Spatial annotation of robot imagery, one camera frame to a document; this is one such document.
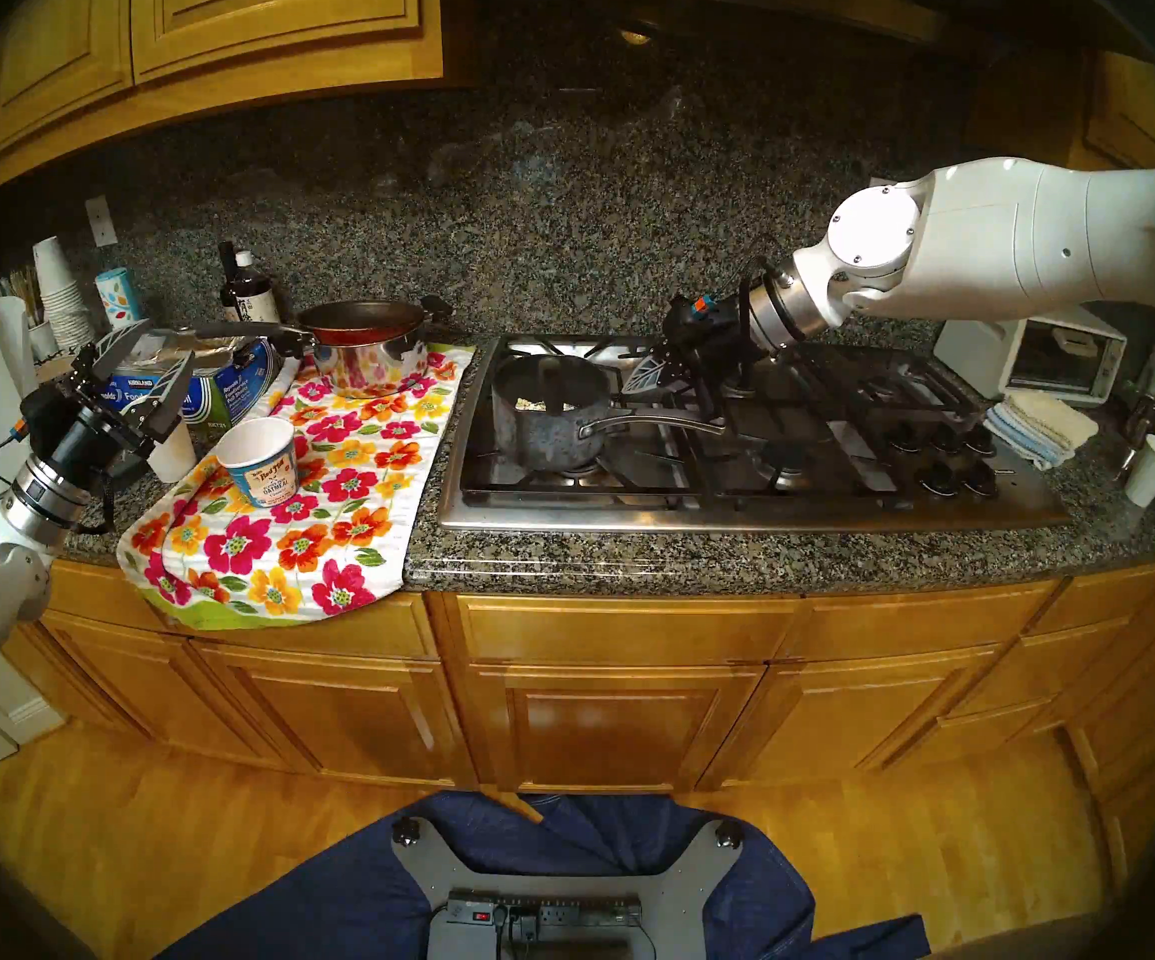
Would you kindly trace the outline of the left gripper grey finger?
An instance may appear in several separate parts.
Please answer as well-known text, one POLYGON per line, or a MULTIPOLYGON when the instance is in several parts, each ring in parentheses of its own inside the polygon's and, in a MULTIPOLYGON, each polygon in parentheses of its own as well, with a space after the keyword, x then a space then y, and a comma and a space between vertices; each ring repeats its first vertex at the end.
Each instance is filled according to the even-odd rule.
POLYGON ((88 343, 88 375, 94 380, 109 380, 150 330, 152 320, 140 318, 88 343))
POLYGON ((152 441, 166 441, 176 430, 191 388, 195 360, 196 354, 189 350, 159 377, 142 402, 142 432, 152 441))

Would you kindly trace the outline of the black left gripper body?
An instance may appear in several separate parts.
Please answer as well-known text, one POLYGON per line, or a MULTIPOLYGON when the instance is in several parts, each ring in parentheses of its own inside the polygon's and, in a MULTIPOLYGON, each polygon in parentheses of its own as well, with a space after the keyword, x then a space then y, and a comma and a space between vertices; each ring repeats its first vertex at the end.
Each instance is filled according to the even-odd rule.
POLYGON ((149 461, 152 451, 167 442, 182 424, 180 412, 178 425, 166 440, 148 438, 143 433, 143 402, 150 390, 136 403, 122 409, 116 407, 103 397, 105 381, 89 375, 88 354, 75 354, 68 374, 58 384, 74 412, 58 440, 58 469, 62 474, 114 474, 122 453, 149 461))

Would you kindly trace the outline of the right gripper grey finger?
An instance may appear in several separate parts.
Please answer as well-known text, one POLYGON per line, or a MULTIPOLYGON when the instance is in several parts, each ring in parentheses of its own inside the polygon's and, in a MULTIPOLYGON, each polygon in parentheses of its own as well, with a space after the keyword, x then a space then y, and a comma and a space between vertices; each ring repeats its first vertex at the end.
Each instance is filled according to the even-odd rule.
POLYGON ((646 354, 623 379, 625 399, 664 399, 685 389, 685 372, 666 354, 646 354))
POLYGON ((690 384, 683 392, 683 408, 696 419, 714 425, 729 425, 724 397, 716 384, 705 372, 692 371, 690 384))

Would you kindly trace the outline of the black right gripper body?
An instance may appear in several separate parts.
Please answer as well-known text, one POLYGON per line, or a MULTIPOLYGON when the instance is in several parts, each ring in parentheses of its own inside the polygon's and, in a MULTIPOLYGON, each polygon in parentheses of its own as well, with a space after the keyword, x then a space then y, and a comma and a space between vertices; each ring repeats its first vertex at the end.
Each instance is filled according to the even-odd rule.
POLYGON ((754 365, 766 358, 740 317, 684 317, 680 322, 680 377, 696 388, 757 390, 754 365))

